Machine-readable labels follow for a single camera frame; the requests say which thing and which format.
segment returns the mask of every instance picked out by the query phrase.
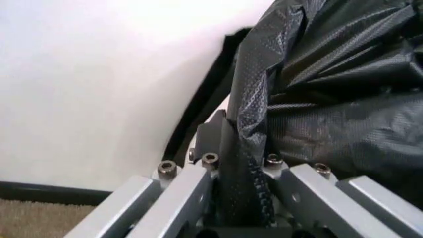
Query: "screw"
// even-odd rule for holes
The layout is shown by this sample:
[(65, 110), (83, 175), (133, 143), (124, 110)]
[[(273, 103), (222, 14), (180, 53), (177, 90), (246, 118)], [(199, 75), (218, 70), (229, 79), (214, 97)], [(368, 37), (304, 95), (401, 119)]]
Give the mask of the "screw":
[(173, 179), (177, 174), (176, 163), (171, 160), (163, 160), (157, 167), (159, 178), (161, 179)]
[(330, 167), (322, 164), (322, 163), (315, 163), (315, 165), (313, 166), (313, 168), (316, 170), (316, 172), (318, 172), (320, 175), (322, 175), (323, 177), (325, 177), (326, 179), (329, 179), (330, 177)]
[(194, 161), (194, 148), (188, 150), (188, 160), (191, 162)]
[(216, 170), (219, 166), (219, 155), (216, 153), (205, 153), (201, 157), (201, 165), (208, 170)]
[(269, 154), (264, 162), (264, 166), (272, 169), (279, 169), (282, 167), (283, 159), (277, 154)]

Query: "silver metal bar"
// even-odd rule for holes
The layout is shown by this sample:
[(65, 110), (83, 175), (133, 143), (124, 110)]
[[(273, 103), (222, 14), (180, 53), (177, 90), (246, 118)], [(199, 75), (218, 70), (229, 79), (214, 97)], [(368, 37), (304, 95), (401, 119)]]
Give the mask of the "silver metal bar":
[(133, 176), (88, 214), (65, 238), (122, 237), (160, 193), (158, 181)]
[(307, 164), (285, 170), (279, 199), (304, 227), (326, 225), (338, 237), (399, 237)]
[(176, 237), (185, 224), (194, 225), (201, 217), (211, 184), (205, 168), (185, 165), (127, 238)]
[(423, 213), (369, 177), (336, 186), (402, 237), (423, 237)]

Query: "black plastic bag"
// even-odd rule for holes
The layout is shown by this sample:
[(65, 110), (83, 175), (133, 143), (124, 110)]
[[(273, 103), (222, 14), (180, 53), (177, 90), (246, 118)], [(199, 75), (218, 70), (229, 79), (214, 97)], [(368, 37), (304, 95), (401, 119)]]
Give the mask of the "black plastic bag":
[(421, 5), (277, 0), (270, 7), (239, 49), (222, 129), (224, 223), (274, 224), (260, 170), (268, 150), (291, 165), (326, 163), (341, 178), (368, 175), (420, 206)]

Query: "carpet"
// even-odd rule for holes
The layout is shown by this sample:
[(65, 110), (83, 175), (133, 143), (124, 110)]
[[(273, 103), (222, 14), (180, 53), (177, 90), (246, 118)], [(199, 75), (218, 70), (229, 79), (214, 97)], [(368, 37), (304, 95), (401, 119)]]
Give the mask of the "carpet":
[(0, 199), (0, 237), (61, 238), (94, 208)]

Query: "white wall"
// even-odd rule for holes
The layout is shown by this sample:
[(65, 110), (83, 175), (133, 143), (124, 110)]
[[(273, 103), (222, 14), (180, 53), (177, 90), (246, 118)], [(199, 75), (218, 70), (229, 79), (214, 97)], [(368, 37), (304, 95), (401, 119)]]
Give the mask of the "white wall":
[(0, 0), (0, 180), (148, 176), (221, 50), (270, 0)]

